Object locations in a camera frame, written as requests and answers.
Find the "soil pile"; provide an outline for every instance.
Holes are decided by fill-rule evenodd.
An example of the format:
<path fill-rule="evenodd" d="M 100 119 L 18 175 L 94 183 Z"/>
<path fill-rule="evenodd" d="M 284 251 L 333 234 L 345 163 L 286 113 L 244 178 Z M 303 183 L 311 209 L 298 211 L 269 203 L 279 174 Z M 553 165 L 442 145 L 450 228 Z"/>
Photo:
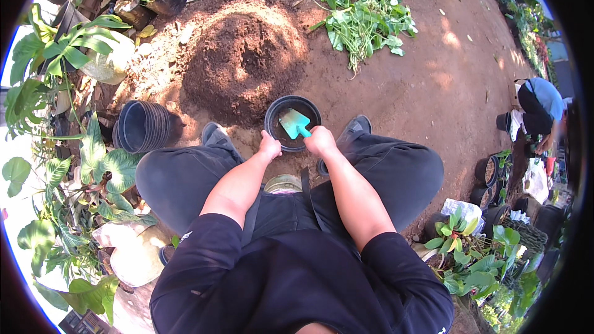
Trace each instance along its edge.
<path fill-rule="evenodd" d="M 299 88 L 307 44 L 286 11 L 244 0 L 209 18 L 194 52 L 182 82 L 185 103 L 223 124 L 261 126 L 270 103 Z"/>

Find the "blue shirt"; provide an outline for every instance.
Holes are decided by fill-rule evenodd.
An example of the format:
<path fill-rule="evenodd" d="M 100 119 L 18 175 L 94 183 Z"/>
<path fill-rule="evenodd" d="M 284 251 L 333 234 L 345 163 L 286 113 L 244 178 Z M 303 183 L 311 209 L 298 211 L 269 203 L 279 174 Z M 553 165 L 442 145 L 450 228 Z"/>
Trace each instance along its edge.
<path fill-rule="evenodd" d="M 546 112 L 560 122 L 566 105 L 555 86 L 543 78 L 532 78 L 526 83 L 526 87 L 534 93 Z"/>
<path fill-rule="evenodd" d="M 153 291 L 155 332 L 294 333 L 318 322 L 341 334 L 437 334 L 454 319 L 450 294 L 397 233 L 360 259 L 314 229 L 260 237 L 221 214 L 199 216 Z"/>

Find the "person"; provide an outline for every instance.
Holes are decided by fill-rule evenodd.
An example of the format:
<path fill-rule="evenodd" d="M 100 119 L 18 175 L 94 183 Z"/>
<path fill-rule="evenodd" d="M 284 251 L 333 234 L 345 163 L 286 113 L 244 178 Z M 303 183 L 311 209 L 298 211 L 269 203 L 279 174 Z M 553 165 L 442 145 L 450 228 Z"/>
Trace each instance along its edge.
<path fill-rule="evenodd" d="M 511 110 L 510 137 L 512 142 L 516 142 L 520 128 L 524 134 L 542 135 L 542 140 L 536 146 L 536 154 L 540 155 L 550 149 L 553 141 L 565 131 L 567 101 L 561 98 L 561 94 L 548 80 L 525 80 L 518 90 L 518 102 L 524 112 Z"/>
<path fill-rule="evenodd" d="M 266 131 L 248 160 L 215 122 L 202 146 L 140 160 L 140 195 L 183 235 L 151 296 L 157 333 L 449 330 L 448 290 L 397 233 L 440 189 L 441 158 L 371 134 L 363 115 L 337 141 L 323 126 L 311 133 L 305 145 L 330 181 L 302 193 L 262 191 L 282 154 Z"/>

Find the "teal trowel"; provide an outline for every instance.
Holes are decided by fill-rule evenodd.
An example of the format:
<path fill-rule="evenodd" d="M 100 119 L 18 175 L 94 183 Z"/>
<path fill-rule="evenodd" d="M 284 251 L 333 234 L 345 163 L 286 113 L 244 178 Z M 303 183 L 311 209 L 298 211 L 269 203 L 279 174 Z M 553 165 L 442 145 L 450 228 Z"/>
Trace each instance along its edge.
<path fill-rule="evenodd" d="M 291 139 L 295 139 L 299 135 L 311 137 L 311 133 L 305 128 L 309 124 L 309 118 L 297 110 L 289 108 L 288 112 L 282 115 L 278 121 Z"/>

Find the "white shoe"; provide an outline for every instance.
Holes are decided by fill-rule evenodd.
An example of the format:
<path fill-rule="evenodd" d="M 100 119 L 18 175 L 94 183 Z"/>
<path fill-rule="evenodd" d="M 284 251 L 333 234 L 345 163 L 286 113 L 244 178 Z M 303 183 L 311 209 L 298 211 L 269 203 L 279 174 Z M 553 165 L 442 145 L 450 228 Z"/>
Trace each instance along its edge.
<path fill-rule="evenodd" d="M 518 130 L 520 130 L 523 123 L 522 113 L 516 109 L 511 110 L 510 138 L 512 142 L 516 142 Z"/>

